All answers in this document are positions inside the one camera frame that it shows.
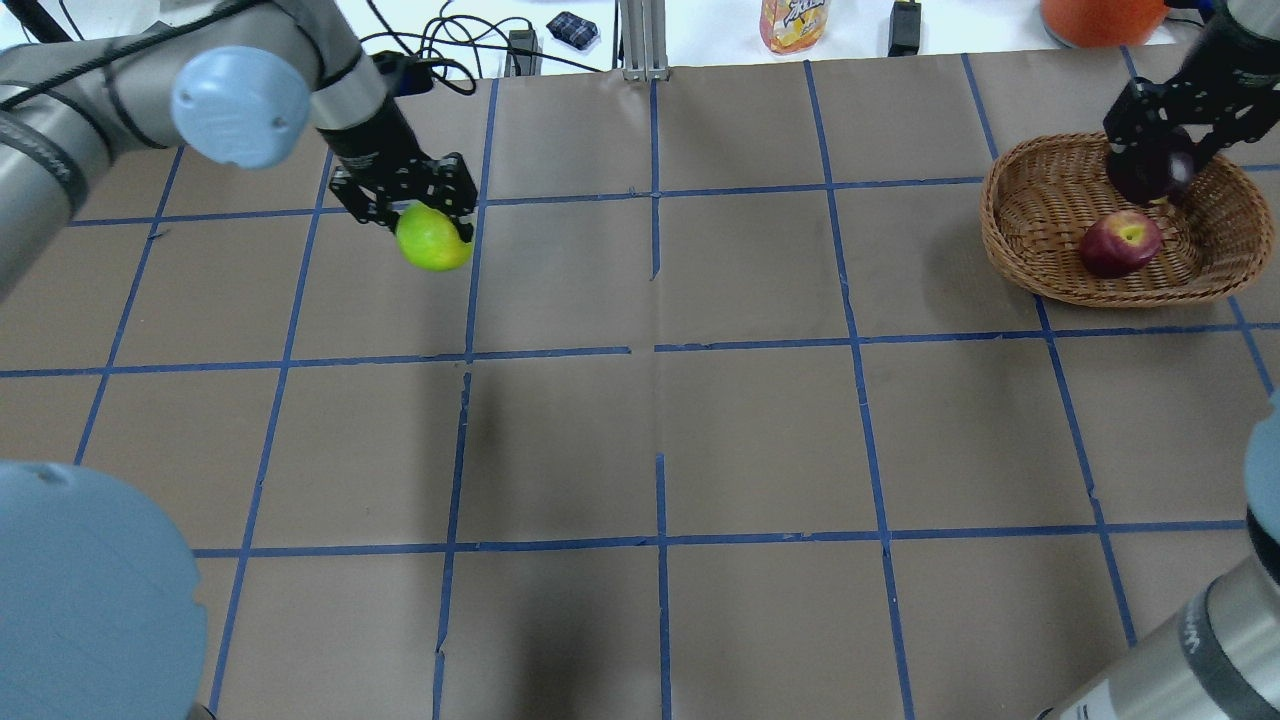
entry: white background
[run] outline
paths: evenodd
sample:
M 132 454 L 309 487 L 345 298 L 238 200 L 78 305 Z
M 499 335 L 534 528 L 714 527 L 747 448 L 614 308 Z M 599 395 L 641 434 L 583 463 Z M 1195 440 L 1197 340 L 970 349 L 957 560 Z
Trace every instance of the white background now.
M 436 15 L 442 0 L 378 0 L 392 27 L 419 32 Z M 56 0 L 41 0 L 60 23 L 65 22 Z M 65 0 L 81 31 L 87 37 L 109 37 L 138 32 L 156 19 L 177 24 L 198 17 L 210 0 Z M 667 44 L 672 65 L 726 65 L 812 60 L 832 58 L 882 56 L 888 46 L 888 14 L 892 0 L 828 0 L 827 33 L 817 46 L 804 53 L 776 56 L 760 42 L 759 0 L 667 0 Z M 923 54 L 988 53 L 1002 50 L 1051 49 L 1057 45 L 1041 24 L 1039 0 L 920 0 L 923 5 Z M 348 22 L 361 36 L 383 29 L 365 0 L 338 0 Z M 570 10 L 594 22 L 602 40 L 585 51 L 550 37 L 547 22 L 561 10 Z M 454 0 L 449 14 L 474 14 L 489 20 L 524 15 L 539 31 L 543 51 L 577 60 L 594 68 L 611 65 L 609 44 L 613 32 L 612 0 Z M 522 27 L 508 23 L 504 29 Z M 1151 42 L 1185 41 L 1196 28 L 1165 23 Z M 490 36 L 485 42 L 494 42 Z M 26 42 L 17 20 L 0 6 L 0 47 Z M 394 49 L 388 40 L 371 41 L 370 51 Z M 445 54 L 474 67 L 470 51 L 444 49 Z M 498 74 L 503 53 L 481 55 L 485 77 Z M 544 60 L 543 74 L 582 72 Z

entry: grid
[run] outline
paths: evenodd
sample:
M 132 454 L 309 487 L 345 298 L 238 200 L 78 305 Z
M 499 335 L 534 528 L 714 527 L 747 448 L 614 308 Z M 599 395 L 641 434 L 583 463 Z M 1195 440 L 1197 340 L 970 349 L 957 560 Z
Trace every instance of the grid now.
M 1125 50 L 1125 63 L 1130 73 L 1137 73 L 1130 54 Z M 972 92 L 973 111 L 977 113 L 986 137 L 987 150 L 991 158 L 997 156 L 997 145 L 992 127 L 983 104 L 974 76 L 973 64 L 968 55 L 961 56 L 964 70 Z M 294 359 L 293 343 L 298 327 L 298 316 L 302 307 L 303 291 L 307 283 L 307 273 L 311 261 L 311 251 L 315 245 L 316 231 L 321 217 L 326 214 L 342 213 L 340 209 L 325 208 L 324 182 L 317 188 L 315 204 L 310 209 L 285 209 L 269 211 L 246 213 L 216 213 L 200 215 L 166 215 L 165 208 L 174 178 L 183 161 L 183 151 L 179 149 L 174 156 L 169 170 L 164 191 L 156 206 L 156 211 L 150 218 L 109 218 L 92 220 L 76 220 L 76 227 L 92 225 L 146 225 L 148 228 L 147 241 L 138 260 L 136 273 L 123 313 L 116 325 L 116 332 L 106 363 L 102 366 L 83 368 L 51 368 L 51 369 L 19 369 L 3 370 L 0 378 L 32 378 L 32 377 L 68 377 L 87 375 L 99 377 L 99 386 L 93 396 L 92 406 L 84 421 L 84 428 L 76 452 L 76 462 L 81 462 L 88 447 L 90 438 L 95 429 L 99 411 L 108 384 L 113 377 L 129 374 L 152 373 L 179 373 L 179 372 L 227 372 L 227 370 L 275 370 L 278 379 L 275 383 L 274 400 L 271 402 L 270 418 L 266 425 L 266 434 L 262 442 L 257 477 L 255 482 L 248 515 L 244 523 L 243 538 L 238 547 L 205 547 L 197 548 L 197 557 L 206 559 L 236 559 L 236 575 L 230 596 L 229 611 L 221 637 L 218 655 L 218 666 L 214 674 L 211 696 L 211 708 L 216 711 L 221 693 L 223 679 L 225 676 L 228 652 L 236 634 L 236 615 L 239 605 L 242 589 L 244 587 L 246 568 L 250 559 L 255 557 L 303 557 L 303 556 L 375 556 L 375 555 L 408 555 L 433 553 L 443 557 L 444 570 L 442 582 L 440 611 L 438 620 L 435 675 L 433 685 L 433 717 L 442 716 L 443 685 L 447 678 L 448 664 L 443 647 L 449 632 L 452 584 L 454 573 L 454 560 L 460 553 L 489 553 L 489 552 L 540 552 L 557 550 L 580 548 L 607 548 L 607 547 L 634 547 L 652 546 L 658 552 L 658 598 L 659 598 L 659 628 L 657 628 L 660 646 L 660 688 L 662 688 L 662 715 L 664 719 L 673 716 L 672 679 L 671 679 L 671 620 L 669 620 L 669 588 L 668 588 L 668 550 L 677 546 L 698 544 L 774 544 L 774 543 L 879 543 L 882 550 L 884 598 L 890 616 L 892 644 L 897 665 L 897 676 L 902 698 L 902 708 L 908 719 L 915 717 L 913 702 L 910 664 L 904 641 L 902 618 L 899 610 L 897 582 L 893 564 L 893 543 L 908 539 L 955 539 L 955 538 L 1010 538 L 1010 537 L 1056 537 L 1056 536 L 1092 536 L 1101 543 L 1103 556 L 1110 574 L 1116 607 L 1123 623 L 1123 630 L 1129 644 L 1135 643 L 1137 632 L 1130 616 L 1124 583 L 1116 564 L 1111 539 L 1119 534 L 1132 533 L 1166 533 L 1166 532 L 1197 532 L 1197 530 L 1239 530 L 1243 521 L 1239 520 L 1189 520 L 1189 521 L 1151 521 L 1151 523 L 1110 523 L 1103 514 L 1102 503 L 1096 497 L 1093 473 L 1089 465 L 1089 456 L 1084 437 L 1080 432 L 1073 402 L 1071 389 L 1062 368 L 1057 341 L 1060 338 L 1076 337 L 1121 337 L 1121 336 L 1158 336 L 1158 334 L 1192 334 L 1192 333 L 1239 333 L 1245 342 L 1252 360 L 1256 365 L 1262 389 L 1271 393 L 1274 389 L 1270 373 L 1263 361 L 1262 352 L 1256 342 L 1256 333 L 1266 333 L 1280 329 L 1280 323 L 1251 323 L 1240 304 L 1230 300 L 1230 309 L 1235 322 L 1233 324 L 1202 324 L 1202 325 L 1158 325 L 1158 327 L 1110 327 L 1097 329 L 1055 329 L 1050 320 L 1046 304 L 1034 297 L 1036 313 L 1039 320 L 1039 329 L 1006 331 L 1006 332 L 963 332 L 963 333 L 916 333 L 916 334 L 879 334 L 864 336 L 859 333 L 858 318 L 854 304 L 850 300 L 850 279 L 846 268 L 846 255 L 841 233 L 841 215 L 837 208 L 837 191 L 859 188 L 883 187 L 915 187 L 937 184 L 975 184 L 980 183 L 980 177 L 948 177 L 948 178 L 915 178 L 915 179 L 883 179 L 860 182 L 835 182 L 832 173 L 832 159 L 828 149 L 827 133 L 823 123 L 823 106 L 819 99 L 818 87 L 814 81 L 813 67 L 805 61 L 804 74 L 806 90 L 812 104 L 813 123 L 817 129 L 818 151 L 822 158 L 823 182 L 806 184 L 780 184 L 756 187 L 724 187 L 703 190 L 660 190 L 659 167 L 659 95 L 658 87 L 649 88 L 649 120 L 650 120 L 650 159 L 652 159 L 652 190 L 650 192 L 602 193 L 602 195 L 575 195 L 575 196 L 535 196 L 517 199 L 490 199 L 490 164 L 493 155 L 493 135 L 495 115 L 498 111 L 499 92 L 504 83 L 495 81 L 492 87 L 488 104 L 488 123 L 485 128 L 485 150 L 480 172 L 480 196 L 477 204 L 475 252 L 471 265 L 470 292 L 467 297 L 466 346 L 461 354 L 440 355 L 393 355 L 393 356 L 346 356 L 324 359 Z M 321 178 L 328 178 L 332 168 L 332 155 L 326 158 Z M 1280 168 L 1280 165 L 1256 164 L 1247 167 L 1253 173 L 1266 173 Z M 573 356 L 605 356 L 630 355 L 634 348 L 627 346 L 599 346 L 599 347 L 564 347 L 553 350 L 513 350 L 513 351 L 476 351 L 475 328 L 476 307 L 480 290 L 480 272 L 484 263 L 485 217 L 489 208 L 509 205 L 534 204 L 559 204 L 559 202 L 609 202 L 618 200 L 631 200 L 636 197 L 650 197 L 652 213 L 652 260 L 653 275 L 662 270 L 662 228 L 659 222 L 659 206 L 668 197 L 716 196 L 716 195 L 768 195 L 768 193 L 823 193 L 829 214 L 831 233 L 835 242 L 836 270 L 838 274 L 844 319 L 847 334 L 841 337 L 814 337 L 800 340 L 763 340 L 763 341 L 721 341 L 707 343 L 655 343 L 653 351 L 657 354 L 678 352 L 714 352 L 722 350 L 767 350 L 767 348 L 800 348 L 800 347 L 849 347 L 852 357 L 854 387 L 863 428 L 863 441 L 868 457 L 870 473 L 870 492 L 876 511 L 874 530 L 850 532 L 820 532 L 820 533 L 730 533 L 730 534 L 669 534 L 667 523 L 667 486 L 666 486 L 666 459 L 659 452 L 654 459 L 654 498 L 657 511 L 657 527 L 652 534 L 623 536 L 623 537 L 594 537 L 594 538 L 568 538 L 556 541 L 458 541 L 458 516 L 463 484 L 463 462 L 467 443 L 468 415 L 471 402 L 471 366 L 474 364 L 493 361 L 515 361 L 536 357 L 573 357 Z M 138 288 L 147 270 L 148 258 L 154 242 L 157 237 L 161 223 L 187 223 L 207 222 L 238 218 L 266 218 L 266 217 L 308 217 L 306 246 L 302 261 L 297 273 L 297 282 L 293 292 L 292 311 L 289 315 L 288 332 L 284 350 L 279 359 L 262 359 L 257 361 L 230 361 L 230 363 L 192 363 L 192 364 L 145 364 L 128 365 L 118 364 L 116 359 L 124 338 L 124 331 L 129 322 L 129 315 L 138 295 Z M 1070 428 L 1074 451 L 1079 462 L 1080 474 L 1084 480 L 1084 491 L 1089 498 L 1093 523 L 1092 524 L 1062 524 L 1062 525 L 1034 525 L 1034 527 L 979 527 L 979 528 L 931 528 L 931 529 L 893 529 L 886 510 L 884 491 L 881 487 L 879 461 L 876 442 L 876 407 L 868 396 L 868 379 L 864 370 L 863 348 L 877 345 L 910 345 L 910 343 L 952 343 L 952 342 L 984 342 L 998 340 L 1041 340 L 1052 364 L 1053 377 L 1061 398 L 1062 411 L 1068 427 Z M 298 368 L 323 368 L 340 365 L 365 364 L 430 364 L 430 363 L 462 363 L 467 366 L 463 374 L 462 391 L 458 402 L 457 441 L 454 451 L 453 484 L 449 501 L 447 539 L 442 543 L 412 543 L 412 544 L 360 544 L 360 546 L 320 546 L 320 547 L 260 547 L 253 544 L 255 525 L 257 521 L 259 506 L 262 496 L 264 480 L 271 460 L 273 442 L 275 438 L 276 423 L 280 416 L 280 407 L 284 400 L 289 373 Z

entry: green fruit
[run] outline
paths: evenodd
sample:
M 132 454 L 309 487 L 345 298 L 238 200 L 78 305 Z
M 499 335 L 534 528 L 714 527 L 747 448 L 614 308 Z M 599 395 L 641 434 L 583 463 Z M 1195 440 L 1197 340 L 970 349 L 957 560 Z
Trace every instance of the green fruit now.
M 396 243 L 410 264 L 424 270 L 461 268 L 471 259 L 471 243 L 444 213 L 415 201 L 396 224 Z

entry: wicker basket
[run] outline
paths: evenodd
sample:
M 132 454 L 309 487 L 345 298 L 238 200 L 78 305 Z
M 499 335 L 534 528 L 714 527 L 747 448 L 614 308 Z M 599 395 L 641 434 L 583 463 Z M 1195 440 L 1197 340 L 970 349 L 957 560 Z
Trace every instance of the wicker basket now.
M 1206 302 L 1257 279 L 1275 228 L 1240 168 L 1215 158 L 1179 204 L 1140 209 L 1165 233 L 1160 254 L 1117 279 L 1091 274 L 1076 250 L 1103 215 L 1134 209 L 1111 187 L 1103 133 L 1028 140 L 1001 156 L 982 192 L 982 240 L 996 269 L 1032 292 L 1093 307 Z

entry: light blue cap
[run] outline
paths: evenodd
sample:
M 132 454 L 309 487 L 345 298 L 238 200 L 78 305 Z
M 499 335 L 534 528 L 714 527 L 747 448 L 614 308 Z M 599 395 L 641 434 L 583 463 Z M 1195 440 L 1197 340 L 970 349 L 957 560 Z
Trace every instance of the light blue cap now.
M 1271 396 L 1280 407 L 1280 393 Z M 1262 529 L 1280 541 L 1280 413 L 1253 427 L 1244 455 L 1244 495 Z
M 186 717 L 205 660 L 198 580 L 141 492 L 0 461 L 0 717 Z
M 183 140 L 202 155 L 257 169 L 289 156 L 310 102 L 311 91 L 293 65 L 266 50 L 229 45 L 187 61 L 169 109 Z

